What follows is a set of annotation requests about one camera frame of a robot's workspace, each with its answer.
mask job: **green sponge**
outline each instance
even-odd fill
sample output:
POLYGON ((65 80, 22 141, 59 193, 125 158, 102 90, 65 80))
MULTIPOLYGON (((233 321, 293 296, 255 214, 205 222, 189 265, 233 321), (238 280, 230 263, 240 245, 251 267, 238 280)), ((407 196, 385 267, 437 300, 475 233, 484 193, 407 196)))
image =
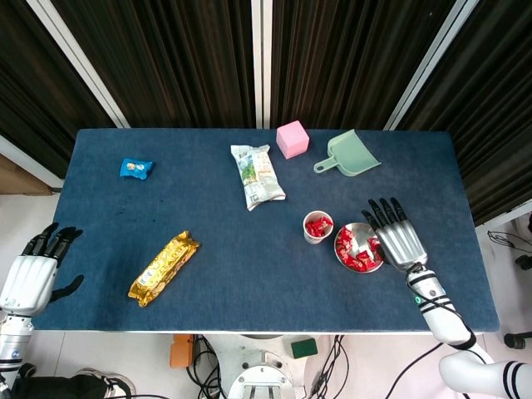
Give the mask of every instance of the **green sponge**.
POLYGON ((304 341, 292 342, 292 354, 294 359, 318 354, 318 347, 314 338, 304 341))

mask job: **snack bag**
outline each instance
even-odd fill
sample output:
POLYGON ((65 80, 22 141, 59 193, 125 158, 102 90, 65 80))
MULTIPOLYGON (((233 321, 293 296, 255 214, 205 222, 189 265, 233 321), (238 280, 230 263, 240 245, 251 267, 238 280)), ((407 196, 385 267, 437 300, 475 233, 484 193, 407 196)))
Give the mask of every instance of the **snack bag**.
POLYGON ((231 154, 239 167, 249 211, 262 202, 286 198, 286 194, 277 182, 268 151, 269 145, 260 147, 231 146, 231 154))
POLYGON ((127 296, 137 299, 141 308, 146 306, 157 298, 199 246, 188 231, 174 237, 133 282, 127 296))

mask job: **orange box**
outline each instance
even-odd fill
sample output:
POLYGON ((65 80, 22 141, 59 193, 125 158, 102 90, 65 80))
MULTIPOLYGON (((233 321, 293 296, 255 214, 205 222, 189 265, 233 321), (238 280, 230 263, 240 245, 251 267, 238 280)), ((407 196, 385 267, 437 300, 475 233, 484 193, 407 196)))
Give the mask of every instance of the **orange box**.
POLYGON ((184 368, 192 364, 192 334, 174 334, 174 343, 170 347, 170 367, 184 368))

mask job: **table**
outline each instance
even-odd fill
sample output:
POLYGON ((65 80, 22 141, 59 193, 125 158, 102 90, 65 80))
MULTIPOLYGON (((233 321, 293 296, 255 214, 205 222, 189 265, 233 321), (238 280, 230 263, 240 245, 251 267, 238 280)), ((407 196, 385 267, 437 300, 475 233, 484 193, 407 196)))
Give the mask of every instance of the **table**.
POLYGON ((79 132, 55 220, 84 234, 57 278, 85 282, 34 319, 37 328, 160 332, 356 333, 426 331, 404 274, 343 267, 333 252, 339 226, 364 221, 367 199, 403 204, 456 308, 477 332, 498 328, 474 225, 445 132, 358 131, 382 165, 357 177, 317 175, 327 142, 341 131, 309 131, 308 151, 285 160, 275 131, 89 129, 79 132), (285 201, 246 210, 229 146, 270 144, 285 201), (147 180, 119 177, 130 157, 153 160, 147 180), (303 239, 314 209, 335 221, 319 245, 303 239), (175 235, 201 248, 147 308, 131 283, 175 235))

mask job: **green dustpan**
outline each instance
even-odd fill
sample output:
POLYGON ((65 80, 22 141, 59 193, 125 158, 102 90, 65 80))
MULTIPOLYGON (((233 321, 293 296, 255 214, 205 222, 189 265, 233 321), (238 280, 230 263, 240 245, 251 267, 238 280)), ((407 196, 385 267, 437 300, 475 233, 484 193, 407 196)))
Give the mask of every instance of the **green dustpan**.
POLYGON ((316 173, 336 166, 345 176, 356 176, 381 164, 360 141, 355 130, 346 131, 329 140, 327 153, 330 158, 314 165, 316 173))

